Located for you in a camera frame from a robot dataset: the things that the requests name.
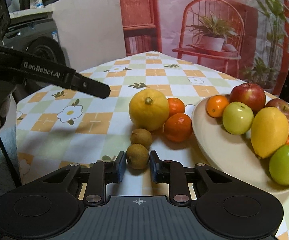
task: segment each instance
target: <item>washing machine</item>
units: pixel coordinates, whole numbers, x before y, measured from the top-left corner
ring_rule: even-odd
[[[4,46],[28,52],[44,59],[66,65],[64,52],[59,43],[56,23],[52,18],[39,18],[11,25],[3,38]],[[48,84],[26,79],[17,85],[13,96],[18,102]]]

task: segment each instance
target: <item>white pot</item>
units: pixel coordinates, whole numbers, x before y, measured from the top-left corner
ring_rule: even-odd
[[[203,45],[204,49],[221,51],[224,44],[224,38],[202,36],[200,44]]]

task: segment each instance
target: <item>plate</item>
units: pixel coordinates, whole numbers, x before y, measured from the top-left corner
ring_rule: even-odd
[[[192,128],[200,149],[210,165],[237,179],[273,195],[286,193],[289,186],[274,182],[269,173],[269,160],[259,160],[253,152],[250,131],[245,135],[228,133],[220,118],[206,113],[208,98],[201,100],[192,112]]]

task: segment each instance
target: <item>red chair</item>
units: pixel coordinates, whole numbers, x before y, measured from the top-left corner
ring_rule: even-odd
[[[196,44],[199,39],[199,36],[193,36],[193,32],[190,31],[190,27],[187,27],[187,25],[198,24],[201,16],[210,17],[211,13],[218,19],[226,20],[230,23],[231,27],[235,29],[235,33],[238,34],[237,37],[228,37],[225,41],[225,44],[231,44],[236,48],[238,52],[236,56],[216,56],[197,52],[196,49],[191,47],[184,48],[184,46],[191,42],[192,44]],[[179,47],[172,51],[178,53],[178,59],[182,59],[183,54],[198,57],[198,64],[200,64],[201,58],[223,60],[225,73],[228,71],[228,61],[235,60],[237,61],[237,70],[239,74],[239,60],[241,59],[240,52],[244,34],[245,29],[242,17],[231,4],[223,0],[194,0],[186,6],[183,12]],[[189,37],[192,38],[190,39],[190,42],[183,44],[184,40],[188,41]]]

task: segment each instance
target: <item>red apple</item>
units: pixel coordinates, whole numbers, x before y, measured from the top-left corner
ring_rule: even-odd
[[[254,113],[259,112],[265,106],[265,93],[257,84],[244,83],[232,89],[230,102],[241,102],[249,106]]]
[[[265,107],[273,106],[278,108],[288,119],[289,122],[289,104],[286,101],[283,101],[280,98],[275,98],[270,100]]]

